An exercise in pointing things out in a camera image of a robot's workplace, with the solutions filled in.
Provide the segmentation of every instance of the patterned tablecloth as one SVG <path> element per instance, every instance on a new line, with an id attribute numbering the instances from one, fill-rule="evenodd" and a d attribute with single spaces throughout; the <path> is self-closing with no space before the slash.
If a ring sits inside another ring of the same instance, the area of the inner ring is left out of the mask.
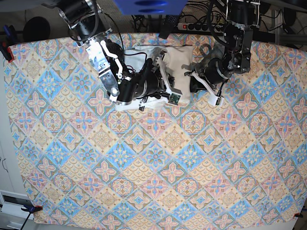
<path id="1" fill-rule="evenodd" d="M 135 45 L 193 45 L 209 36 L 124 34 Z M 116 34 L 110 38 L 120 43 Z M 251 72 L 226 102 L 208 94 L 160 111 L 117 112 L 69 38 L 12 47 L 4 62 L 20 174 L 36 223 L 93 229 L 233 229 L 290 221 L 307 197 L 306 53 L 254 42 Z"/>

